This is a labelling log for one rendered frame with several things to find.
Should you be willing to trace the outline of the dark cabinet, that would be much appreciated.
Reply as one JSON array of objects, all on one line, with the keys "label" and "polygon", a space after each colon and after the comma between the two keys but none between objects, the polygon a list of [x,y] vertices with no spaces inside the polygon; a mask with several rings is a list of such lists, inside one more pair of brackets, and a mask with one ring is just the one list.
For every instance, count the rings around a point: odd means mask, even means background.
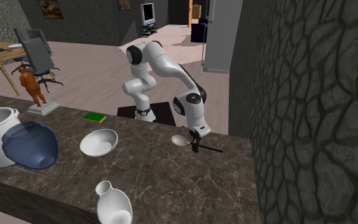
[{"label": "dark cabinet", "polygon": [[207,40],[207,24],[206,18],[199,18],[198,23],[191,25],[191,42],[205,43]]}]

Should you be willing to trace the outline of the white bowl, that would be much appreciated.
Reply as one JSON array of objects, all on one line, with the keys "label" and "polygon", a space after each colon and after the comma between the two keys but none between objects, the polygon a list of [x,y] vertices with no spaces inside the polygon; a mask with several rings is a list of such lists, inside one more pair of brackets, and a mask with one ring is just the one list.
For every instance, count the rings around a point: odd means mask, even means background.
[{"label": "white bowl", "polygon": [[118,135],[114,130],[99,129],[87,134],[79,148],[85,155],[100,157],[115,149],[117,143]]}]

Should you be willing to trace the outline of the blue vase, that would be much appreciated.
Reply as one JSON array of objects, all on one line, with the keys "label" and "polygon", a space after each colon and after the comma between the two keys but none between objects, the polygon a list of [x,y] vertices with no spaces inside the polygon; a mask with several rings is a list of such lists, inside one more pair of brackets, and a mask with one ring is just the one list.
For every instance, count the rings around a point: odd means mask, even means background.
[{"label": "blue vase", "polygon": [[30,169],[46,169],[59,155],[56,133],[40,122],[22,122],[2,136],[2,149],[7,158]]}]

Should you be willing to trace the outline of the orange figure on white base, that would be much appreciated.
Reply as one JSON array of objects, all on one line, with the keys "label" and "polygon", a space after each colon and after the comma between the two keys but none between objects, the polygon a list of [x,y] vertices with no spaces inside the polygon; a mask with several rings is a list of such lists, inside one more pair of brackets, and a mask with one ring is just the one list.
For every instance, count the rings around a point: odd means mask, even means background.
[{"label": "orange figure on white base", "polygon": [[29,113],[45,116],[60,106],[56,102],[47,101],[45,99],[41,93],[41,87],[32,73],[27,72],[23,66],[20,66],[18,70],[21,72],[19,77],[21,86],[26,89],[27,93],[35,102],[35,105],[29,107]]}]

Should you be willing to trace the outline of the green and yellow sponge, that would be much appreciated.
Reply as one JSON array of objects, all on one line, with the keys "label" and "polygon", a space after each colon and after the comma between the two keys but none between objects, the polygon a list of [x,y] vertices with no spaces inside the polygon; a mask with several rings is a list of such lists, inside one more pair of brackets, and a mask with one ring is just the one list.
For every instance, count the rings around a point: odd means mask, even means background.
[{"label": "green and yellow sponge", "polygon": [[83,119],[90,122],[102,123],[106,119],[106,115],[89,112],[83,117]]}]

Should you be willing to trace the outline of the grey office chair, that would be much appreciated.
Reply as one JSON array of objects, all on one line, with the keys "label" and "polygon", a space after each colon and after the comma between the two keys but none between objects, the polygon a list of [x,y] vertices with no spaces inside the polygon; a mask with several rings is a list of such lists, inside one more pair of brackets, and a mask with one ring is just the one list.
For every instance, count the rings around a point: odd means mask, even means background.
[{"label": "grey office chair", "polygon": [[40,38],[34,38],[27,41],[23,41],[22,46],[26,52],[27,59],[29,60],[29,65],[24,64],[18,68],[20,72],[25,71],[32,73],[36,78],[39,84],[44,84],[47,92],[48,85],[47,82],[58,83],[62,86],[64,85],[61,82],[55,81],[54,79],[44,79],[43,76],[51,74],[51,69],[54,67],[54,63],[44,46],[43,41]]},{"label": "grey office chair", "polygon": [[[16,34],[17,36],[17,39],[18,39],[18,42],[20,44],[22,44],[22,42],[25,40],[24,39],[24,36],[22,34],[22,31],[18,28],[14,28],[14,33]],[[34,39],[34,38],[40,38],[45,46],[45,48],[47,49],[48,53],[51,55],[52,54],[52,50],[46,40],[46,37],[43,33],[42,30],[40,29],[27,29],[27,34],[29,35],[29,38],[30,39]]]}]

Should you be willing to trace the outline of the white vase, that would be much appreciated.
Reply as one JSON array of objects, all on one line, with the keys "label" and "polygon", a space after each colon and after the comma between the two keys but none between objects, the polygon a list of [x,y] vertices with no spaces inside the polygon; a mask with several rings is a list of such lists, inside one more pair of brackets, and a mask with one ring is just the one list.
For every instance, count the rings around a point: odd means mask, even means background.
[{"label": "white vase", "polygon": [[100,224],[132,224],[132,205],[123,191],[113,188],[110,181],[101,181],[95,192],[99,195],[97,216]]}]

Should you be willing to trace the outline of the dark robot stand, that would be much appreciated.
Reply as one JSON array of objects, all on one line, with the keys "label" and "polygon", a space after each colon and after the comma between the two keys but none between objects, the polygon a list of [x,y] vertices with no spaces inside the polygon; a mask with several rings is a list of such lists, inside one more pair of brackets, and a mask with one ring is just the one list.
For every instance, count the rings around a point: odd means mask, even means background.
[{"label": "dark robot stand", "polygon": [[[151,109],[156,116],[154,123],[176,126],[169,102],[151,103]],[[120,107],[117,111],[118,116],[125,118],[135,118],[136,114],[135,106]]]}]

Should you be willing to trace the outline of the television on black stand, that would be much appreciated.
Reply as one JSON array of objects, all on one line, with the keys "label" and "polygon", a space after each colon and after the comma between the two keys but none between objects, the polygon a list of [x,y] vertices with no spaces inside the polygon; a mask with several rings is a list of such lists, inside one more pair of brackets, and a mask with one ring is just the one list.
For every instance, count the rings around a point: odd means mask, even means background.
[{"label": "television on black stand", "polygon": [[141,37],[148,37],[157,33],[158,29],[155,20],[155,6],[153,3],[141,4],[142,26]]}]

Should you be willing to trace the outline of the brown wall picture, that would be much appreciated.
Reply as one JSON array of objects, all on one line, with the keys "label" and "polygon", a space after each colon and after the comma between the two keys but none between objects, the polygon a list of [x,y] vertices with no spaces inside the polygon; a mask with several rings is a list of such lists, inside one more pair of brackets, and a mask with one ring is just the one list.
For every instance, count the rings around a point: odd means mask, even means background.
[{"label": "brown wall picture", "polygon": [[63,19],[57,0],[38,0],[38,3],[45,18]]},{"label": "brown wall picture", "polygon": [[130,10],[131,7],[131,2],[130,0],[117,0],[118,2],[118,9],[121,10]]}]

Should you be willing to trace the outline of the wooden door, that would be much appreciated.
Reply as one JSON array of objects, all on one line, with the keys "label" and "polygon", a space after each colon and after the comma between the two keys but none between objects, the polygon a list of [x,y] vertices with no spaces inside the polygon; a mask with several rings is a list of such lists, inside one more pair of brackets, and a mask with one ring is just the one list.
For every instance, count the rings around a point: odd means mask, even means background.
[{"label": "wooden door", "polygon": [[201,16],[201,9],[200,5],[194,5],[193,0],[189,0],[189,8],[188,8],[188,26],[191,27],[193,19],[199,19]]}]

